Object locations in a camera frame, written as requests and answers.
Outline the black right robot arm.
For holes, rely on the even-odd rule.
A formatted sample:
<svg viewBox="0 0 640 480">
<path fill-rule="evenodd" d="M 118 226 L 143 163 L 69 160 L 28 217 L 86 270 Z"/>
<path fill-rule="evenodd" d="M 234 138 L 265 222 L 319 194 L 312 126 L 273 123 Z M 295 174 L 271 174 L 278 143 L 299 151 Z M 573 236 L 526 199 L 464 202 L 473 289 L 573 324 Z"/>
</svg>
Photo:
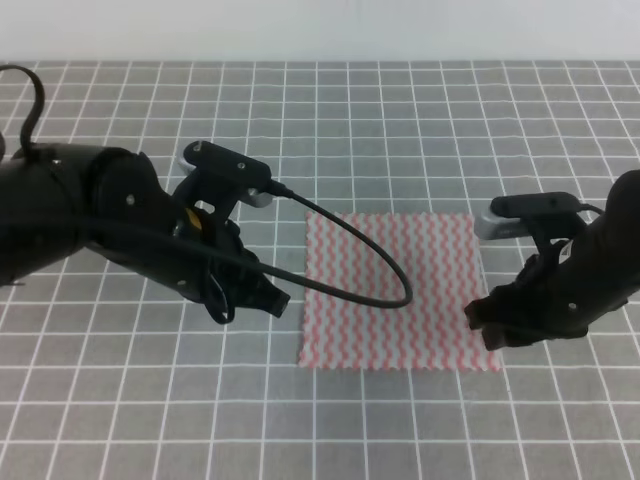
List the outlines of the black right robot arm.
<svg viewBox="0 0 640 480">
<path fill-rule="evenodd" d="M 566 192 L 496 197 L 474 232 L 537 248 L 513 282 L 464 309 L 488 350 L 582 338 L 639 289 L 639 173 L 620 176 L 603 209 Z"/>
</svg>

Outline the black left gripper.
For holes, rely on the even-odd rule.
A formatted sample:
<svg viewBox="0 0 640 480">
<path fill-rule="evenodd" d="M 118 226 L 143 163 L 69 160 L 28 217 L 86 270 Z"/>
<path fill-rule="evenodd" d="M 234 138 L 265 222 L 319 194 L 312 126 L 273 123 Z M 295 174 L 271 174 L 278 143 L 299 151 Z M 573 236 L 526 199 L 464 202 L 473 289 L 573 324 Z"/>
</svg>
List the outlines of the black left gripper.
<svg viewBox="0 0 640 480">
<path fill-rule="evenodd" d="M 290 295 L 254 269 L 259 260 L 244 246 L 240 228 L 230 218 L 241 202 L 239 190 L 193 171 L 172 198 L 186 207 L 189 220 L 187 231 L 177 236 L 200 245 L 197 296 L 193 300 L 204 305 L 219 325 L 231 323 L 238 308 L 281 317 Z"/>
</svg>

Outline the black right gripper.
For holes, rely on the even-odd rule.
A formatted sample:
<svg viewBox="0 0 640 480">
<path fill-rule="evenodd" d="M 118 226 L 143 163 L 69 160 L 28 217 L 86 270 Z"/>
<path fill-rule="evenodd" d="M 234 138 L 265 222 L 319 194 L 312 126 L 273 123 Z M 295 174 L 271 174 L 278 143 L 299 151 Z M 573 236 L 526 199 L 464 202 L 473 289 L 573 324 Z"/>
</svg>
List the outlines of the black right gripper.
<svg viewBox="0 0 640 480">
<path fill-rule="evenodd" d="M 559 253 L 568 243 L 568 240 L 560 240 L 544 253 L 531 255 L 513 282 L 492 289 L 493 299 L 473 300 L 464 308 L 469 328 L 472 331 L 482 329 L 488 351 L 586 336 L 587 327 L 549 322 L 545 315 L 545 309 L 553 300 L 546 282 L 557 269 Z"/>
</svg>

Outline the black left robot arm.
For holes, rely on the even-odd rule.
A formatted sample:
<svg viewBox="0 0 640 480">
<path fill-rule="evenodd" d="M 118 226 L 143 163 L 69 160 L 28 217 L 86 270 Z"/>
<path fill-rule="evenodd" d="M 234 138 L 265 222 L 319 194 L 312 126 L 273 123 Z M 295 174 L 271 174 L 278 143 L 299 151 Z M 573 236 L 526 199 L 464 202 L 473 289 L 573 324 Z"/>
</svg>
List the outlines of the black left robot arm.
<svg viewBox="0 0 640 480">
<path fill-rule="evenodd" d="M 270 168 L 209 142 L 186 178 L 161 186 L 151 160 L 119 147 L 39 144 L 1 166 L 1 282 L 89 249 L 230 323 L 237 308 L 280 316 L 289 297 L 258 270 L 231 213 L 268 202 Z"/>
</svg>

